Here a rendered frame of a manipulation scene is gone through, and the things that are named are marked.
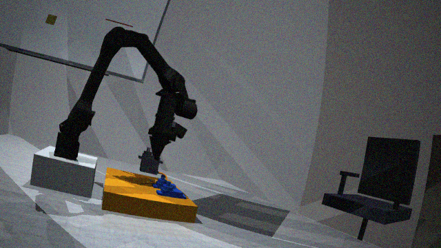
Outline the orange flat block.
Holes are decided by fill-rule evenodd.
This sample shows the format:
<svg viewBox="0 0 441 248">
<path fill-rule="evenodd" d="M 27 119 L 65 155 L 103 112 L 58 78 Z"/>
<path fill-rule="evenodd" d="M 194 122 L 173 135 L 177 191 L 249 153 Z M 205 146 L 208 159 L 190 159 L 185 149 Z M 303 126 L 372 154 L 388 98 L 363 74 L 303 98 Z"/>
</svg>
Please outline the orange flat block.
<svg viewBox="0 0 441 248">
<path fill-rule="evenodd" d="M 194 223 L 198 206 L 164 175 L 156 178 L 107 167 L 105 177 L 102 210 Z"/>
</svg>

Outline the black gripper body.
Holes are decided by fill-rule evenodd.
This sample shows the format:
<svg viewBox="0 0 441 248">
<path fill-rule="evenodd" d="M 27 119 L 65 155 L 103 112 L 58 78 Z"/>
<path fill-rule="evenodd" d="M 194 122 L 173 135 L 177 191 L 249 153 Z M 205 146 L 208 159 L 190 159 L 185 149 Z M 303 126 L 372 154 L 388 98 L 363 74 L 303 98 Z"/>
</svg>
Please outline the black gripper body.
<svg viewBox="0 0 441 248">
<path fill-rule="evenodd" d="M 157 110 L 155 117 L 155 124 L 149 129 L 148 134 L 166 141 L 175 141 L 176 134 L 169 130 L 172 120 L 174 121 L 175 119 L 174 114 L 171 112 Z"/>
</svg>

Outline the grey micro servo with orange cable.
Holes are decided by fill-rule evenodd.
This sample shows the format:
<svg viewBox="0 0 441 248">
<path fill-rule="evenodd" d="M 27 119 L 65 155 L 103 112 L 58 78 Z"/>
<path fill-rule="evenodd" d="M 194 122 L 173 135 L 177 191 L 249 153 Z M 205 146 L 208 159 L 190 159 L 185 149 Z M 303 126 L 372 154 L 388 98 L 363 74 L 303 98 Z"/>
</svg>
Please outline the grey micro servo with orange cable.
<svg viewBox="0 0 441 248">
<path fill-rule="evenodd" d="M 155 160 L 154 156 L 152 156 L 152 152 L 150 152 L 150 147 L 147 148 L 147 151 L 144 151 L 142 156 L 139 156 L 139 159 L 141 160 L 141 164 L 140 164 L 140 172 L 146 172 L 146 173 L 150 173 L 150 174 L 162 174 L 165 176 L 165 180 L 167 180 L 167 176 L 166 174 L 164 174 L 163 172 L 159 172 L 158 171 L 158 165 L 159 163 L 163 164 L 163 161 L 160 161 L 161 158 L 159 158 L 159 160 Z M 154 184 L 156 183 L 156 181 L 153 182 L 142 182 L 141 184 Z"/>
</svg>

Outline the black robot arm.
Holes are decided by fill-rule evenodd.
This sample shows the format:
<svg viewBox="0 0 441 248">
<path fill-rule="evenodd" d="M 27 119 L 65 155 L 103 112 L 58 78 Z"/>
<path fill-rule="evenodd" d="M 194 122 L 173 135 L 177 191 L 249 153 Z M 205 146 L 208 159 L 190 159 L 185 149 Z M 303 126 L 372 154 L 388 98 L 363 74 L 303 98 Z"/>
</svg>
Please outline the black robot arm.
<svg viewBox="0 0 441 248">
<path fill-rule="evenodd" d="M 196 100 L 189 99 L 185 79 L 172 69 L 146 34 L 122 27 L 114 27 L 104 37 L 100 55 L 90 77 L 85 84 L 80 99 L 76 102 L 68 119 L 59 124 L 54 156 L 76 160 L 79 152 L 79 135 L 92 125 L 95 112 L 92 102 L 101 84 L 110 61 L 121 47 L 135 47 L 156 72 L 163 89 L 155 95 L 160 96 L 158 110 L 175 113 L 177 116 L 193 119 L 197 113 Z M 179 92 L 179 93 L 176 93 Z"/>
</svg>

